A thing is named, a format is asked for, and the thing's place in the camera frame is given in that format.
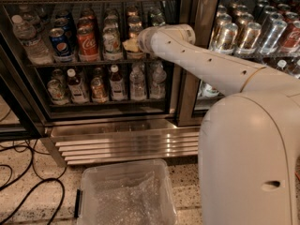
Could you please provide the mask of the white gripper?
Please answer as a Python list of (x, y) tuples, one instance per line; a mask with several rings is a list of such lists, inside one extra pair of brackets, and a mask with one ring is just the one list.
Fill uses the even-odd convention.
[(138, 42), (136, 38), (130, 38), (123, 42), (123, 46), (126, 51), (137, 53), (139, 48), (144, 53), (159, 54), (159, 42), (158, 37), (161, 29), (158, 27), (148, 27), (141, 31), (138, 35)]

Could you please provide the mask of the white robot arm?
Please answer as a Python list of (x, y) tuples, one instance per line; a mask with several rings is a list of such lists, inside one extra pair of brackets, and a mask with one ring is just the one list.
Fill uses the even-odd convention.
[(196, 46), (187, 24), (148, 27), (137, 43), (224, 96), (199, 133), (203, 225), (299, 225), (300, 81)]

